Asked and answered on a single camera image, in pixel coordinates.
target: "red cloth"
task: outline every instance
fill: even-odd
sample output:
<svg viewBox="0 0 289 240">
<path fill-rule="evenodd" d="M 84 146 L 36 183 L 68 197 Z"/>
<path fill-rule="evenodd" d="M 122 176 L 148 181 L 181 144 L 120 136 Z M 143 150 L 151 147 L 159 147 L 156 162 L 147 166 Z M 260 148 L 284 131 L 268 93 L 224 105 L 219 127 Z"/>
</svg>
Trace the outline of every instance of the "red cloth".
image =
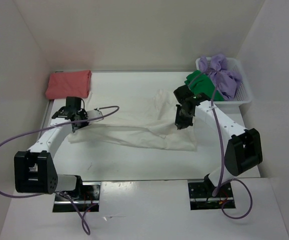
<svg viewBox="0 0 289 240">
<path fill-rule="evenodd" d="M 65 99 L 66 97 L 87 98 L 90 81 L 90 70 L 52 73 L 45 96 L 50 100 Z"/>
</svg>

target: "white tabletop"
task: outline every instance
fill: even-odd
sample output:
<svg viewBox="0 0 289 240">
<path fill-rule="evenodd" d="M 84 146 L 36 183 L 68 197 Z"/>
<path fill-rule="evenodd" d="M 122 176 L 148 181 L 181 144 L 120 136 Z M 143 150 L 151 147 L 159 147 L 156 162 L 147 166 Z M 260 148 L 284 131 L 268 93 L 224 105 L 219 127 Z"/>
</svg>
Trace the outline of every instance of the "white tabletop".
<svg viewBox="0 0 289 240">
<path fill-rule="evenodd" d="M 174 91 L 190 72 L 96 72 L 91 77 L 93 93 L 152 98 L 157 90 Z M 53 102 L 52 114 L 65 105 Z M 220 107 L 235 122 L 244 125 L 238 106 Z M 138 181 L 201 179 L 220 166 L 216 132 L 204 122 L 195 123 L 197 151 L 135 148 L 106 142 L 61 144 L 53 162 L 58 174 L 80 175 L 84 181 Z M 260 177 L 257 167 L 242 178 Z"/>
<path fill-rule="evenodd" d="M 102 182 L 99 212 L 89 212 L 87 236 L 77 213 L 52 213 L 54 195 L 12 199 L 0 240 L 288 240 L 288 234 L 267 178 L 245 178 L 253 209 L 242 220 L 228 219 L 220 209 L 190 210 L 186 180 Z M 241 216 L 249 197 L 232 183 Z"/>
</svg>

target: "white plastic basket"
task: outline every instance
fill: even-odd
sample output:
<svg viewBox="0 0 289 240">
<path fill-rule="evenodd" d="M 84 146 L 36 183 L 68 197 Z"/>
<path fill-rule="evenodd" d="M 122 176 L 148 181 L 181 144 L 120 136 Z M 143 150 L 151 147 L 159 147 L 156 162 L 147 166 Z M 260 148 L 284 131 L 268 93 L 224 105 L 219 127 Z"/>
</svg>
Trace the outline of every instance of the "white plastic basket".
<svg viewBox="0 0 289 240">
<path fill-rule="evenodd" d="M 206 59 L 208 61 L 208 64 L 210 64 L 211 57 L 207 57 Z M 235 95 L 233 100 L 215 101 L 214 103 L 218 104 L 218 105 L 236 105 L 236 106 L 250 103 L 253 99 L 253 95 L 252 95 L 251 88 L 250 88 L 247 76 L 245 74 L 245 71 L 243 69 L 241 62 L 235 58 L 232 58 L 232 57 L 227 57 L 226 59 L 228 60 L 228 70 L 230 70 L 230 71 L 232 70 L 232 71 L 235 71 L 237 73 L 240 73 L 242 76 L 242 82 L 241 82 L 240 87 L 239 87 L 238 91 L 236 92 L 236 95 Z M 195 65 L 196 65 L 197 70 L 199 70 L 199 65 L 198 65 L 199 60 L 200 60 L 200 58 L 198 58 L 195 61 Z"/>
</svg>

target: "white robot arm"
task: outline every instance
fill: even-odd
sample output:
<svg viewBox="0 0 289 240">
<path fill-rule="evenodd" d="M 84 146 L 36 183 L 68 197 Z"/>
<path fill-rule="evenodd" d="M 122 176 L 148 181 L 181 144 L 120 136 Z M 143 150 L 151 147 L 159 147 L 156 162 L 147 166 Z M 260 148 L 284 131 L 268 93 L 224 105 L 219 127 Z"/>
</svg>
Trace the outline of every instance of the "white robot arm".
<svg viewBox="0 0 289 240">
<path fill-rule="evenodd" d="M 53 158 L 64 139 L 72 132 L 88 126 L 89 122 L 74 121 L 102 117 L 99 110 L 87 112 L 81 108 L 81 98 L 67 97 L 65 106 L 51 119 L 49 129 L 27 151 L 18 151 L 14 156 L 15 189 L 19 193 L 52 194 L 66 191 L 74 197 L 81 194 L 82 179 L 78 175 L 57 174 Z"/>
<path fill-rule="evenodd" d="M 232 180 L 263 161 L 260 134 L 254 128 L 246 129 L 237 124 L 203 93 L 194 95 L 187 85 L 174 91 L 177 105 L 175 125 L 179 130 L 193 125 L 193 117 L 199 118 L 217 131 L 213 107 L 216 112 L 225 149 L 224 172 L 221 184 Z M 209 192 L 218 185 L 221 166 L 204 177 Z"/>
</svg>

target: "white cloth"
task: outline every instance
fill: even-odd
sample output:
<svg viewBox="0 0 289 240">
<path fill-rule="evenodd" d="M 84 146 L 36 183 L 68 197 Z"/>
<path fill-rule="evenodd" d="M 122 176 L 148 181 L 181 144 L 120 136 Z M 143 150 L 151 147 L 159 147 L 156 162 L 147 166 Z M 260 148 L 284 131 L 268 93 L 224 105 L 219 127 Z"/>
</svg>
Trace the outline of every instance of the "white cloth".
<svg viewBox="0 0 289 240">
<path fill-rule="evenodd" d="M 68 136 L 70 143 L 103 141 L 137 148 L 195 151 L 194 128 L 177 130 L 177 99 L 172 92 L 159 90 L 153 98 L 92 94 L 86 111 L 118 105 L 120 110 Z M 114 108 L 101 110 L 105 115 Z"/>
</svg>

